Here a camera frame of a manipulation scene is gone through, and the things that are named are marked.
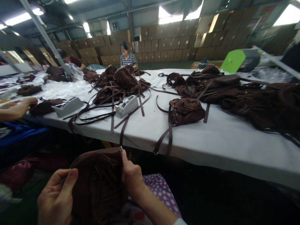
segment dark hair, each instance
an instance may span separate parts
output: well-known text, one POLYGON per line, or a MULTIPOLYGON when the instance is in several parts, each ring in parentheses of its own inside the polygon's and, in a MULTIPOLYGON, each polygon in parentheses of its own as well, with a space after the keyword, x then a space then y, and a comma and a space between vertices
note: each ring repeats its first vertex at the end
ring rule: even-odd
POLYGON ((60 48, 57 49, 57 52, 59 53, 59 55, 60 55, 61 58, 68 57, 68 54, 64 50, 62 50, 60 48))
POLYGON ((128 47, 127 47, 126 41, 123 41, 123 43, 122 43, 121 46, 120 46, 120 51, 121 51, 121 52, 122 52, 122 48, 123 48, 124 50, 128 51, 128 47))

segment brown suede bag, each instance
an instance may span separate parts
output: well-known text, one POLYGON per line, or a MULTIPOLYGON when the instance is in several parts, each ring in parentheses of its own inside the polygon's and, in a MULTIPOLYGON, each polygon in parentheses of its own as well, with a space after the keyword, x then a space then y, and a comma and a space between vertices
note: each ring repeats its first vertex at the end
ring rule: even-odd
POLYGON ((86 152, 70 168, 79 175, 73 188, 73 215, 80 224, 111 224, 118 218, 128 193, 122 183, 121 148, 86 152))

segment green floor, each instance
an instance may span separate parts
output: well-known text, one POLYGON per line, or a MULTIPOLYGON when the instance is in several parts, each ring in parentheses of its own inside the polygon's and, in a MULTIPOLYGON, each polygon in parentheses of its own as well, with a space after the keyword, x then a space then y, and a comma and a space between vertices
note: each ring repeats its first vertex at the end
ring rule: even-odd
MULTIPOLYGON (((146 62, 139 63, 139 70, 157 70, 157 69, 190 69, 195 61, 182 62, 146 62)), ((116 68, 120 68, 120 64, 114 64, 116 68)))

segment leather strap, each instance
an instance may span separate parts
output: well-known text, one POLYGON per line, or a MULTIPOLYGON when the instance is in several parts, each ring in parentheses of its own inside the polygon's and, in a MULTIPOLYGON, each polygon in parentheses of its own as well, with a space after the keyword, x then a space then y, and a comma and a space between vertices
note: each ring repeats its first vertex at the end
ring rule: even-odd
POLYGON ((205 111, 205 117, 204 117, 204 120, 203 120, 204 123, 207 123, 209 108, 210 108, 210 103, 207 103, 206 111, 205 111))

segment window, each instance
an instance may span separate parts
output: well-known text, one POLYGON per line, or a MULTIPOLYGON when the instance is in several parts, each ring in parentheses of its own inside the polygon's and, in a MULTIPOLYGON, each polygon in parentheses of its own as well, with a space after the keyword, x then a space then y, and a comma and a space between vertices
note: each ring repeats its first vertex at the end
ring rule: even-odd
POLYGON ((111 35, 109 22, 107 21, 107 35, 111 35))
POLYGON ((281 14, 274 26, 298 23, 300 20, 300 9, 289 4, 285 11, 281 14))
MULTIPOLYGON (((185 20, 199 18, 201 9, 202 9, 202 5, 203 5, 203 2, 196 11, 188 14, 187 17, 185 18, 185 20)), ((163 9, 163 7, 160 6, 159 11, 158 11, 158 18, 159 18, 159 24, 166 24, 166 23, 174 23, 174 22, 182 21, 183 15, 171 16, 169 13, 167 13, 166 10, 163 9)))

